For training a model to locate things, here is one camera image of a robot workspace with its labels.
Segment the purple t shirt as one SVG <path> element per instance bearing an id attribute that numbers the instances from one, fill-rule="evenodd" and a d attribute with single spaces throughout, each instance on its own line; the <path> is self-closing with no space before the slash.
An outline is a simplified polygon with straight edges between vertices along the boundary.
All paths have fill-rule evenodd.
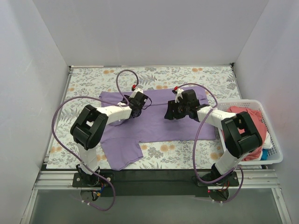
<path id="1" fill-rule="evenodd" d="M 175 99 L 170 89 L 147 90 L 152 103 L 137 118 L 129 118 L 106 126 L 100 146 L 112 170 L 122 170 L 136 162 L 141 168 L 162 168 L 166 153 L 153 142 L 193 140 L 199 122 L 185 116 L 167 120 L 167 103 Z"/>

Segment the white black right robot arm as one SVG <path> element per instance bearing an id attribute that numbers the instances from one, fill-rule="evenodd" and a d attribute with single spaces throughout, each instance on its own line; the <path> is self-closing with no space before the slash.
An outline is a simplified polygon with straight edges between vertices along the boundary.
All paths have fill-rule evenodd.
<path id="1" fill-rule="evenodd" d="M 216 106 L 201 104 L 193 89 L 183 90 L 175 87 L 175 99 L 168 102 L 165 119 L 182 119 L 185 116 L 197 121 L 202 127 L 208 123 L 222 131 L 226 150 L 221 158 L 212 165 L 211 171 L 196 178 L 204 184 L 222 185 L 228 180 L 239 162 L 263 145 L 251 116 L 248 112 L 225 112 Z"/>

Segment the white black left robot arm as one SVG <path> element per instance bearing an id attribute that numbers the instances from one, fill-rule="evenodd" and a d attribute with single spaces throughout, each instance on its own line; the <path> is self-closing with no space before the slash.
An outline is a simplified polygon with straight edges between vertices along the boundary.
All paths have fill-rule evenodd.
<path id="1" fill-rule="evenodd" d="M 81 158 L 76 169 L 88 186 L 96 186 L 100 180 L 96 146 L 106 126 L 139 117 L 148 100 L 150 98 L 141 89 L 136 89 L 130 96 L 124 95 L 119 103 L 109 103 L 109 106 L 104 107 L 86 105 L 83 108 L 72 125 L 70 133 L 78 146 Z"/>

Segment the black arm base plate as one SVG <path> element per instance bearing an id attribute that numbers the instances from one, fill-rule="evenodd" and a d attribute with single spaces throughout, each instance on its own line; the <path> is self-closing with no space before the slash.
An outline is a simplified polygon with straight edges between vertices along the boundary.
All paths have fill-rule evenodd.
<path id="1" fill-rule="evenodd" d="M 208 187 L 221 187 L 200 183 L 191 169 L 104 169 L 100 175 L 110 180 L 117 196 L 208 197 Z"/>

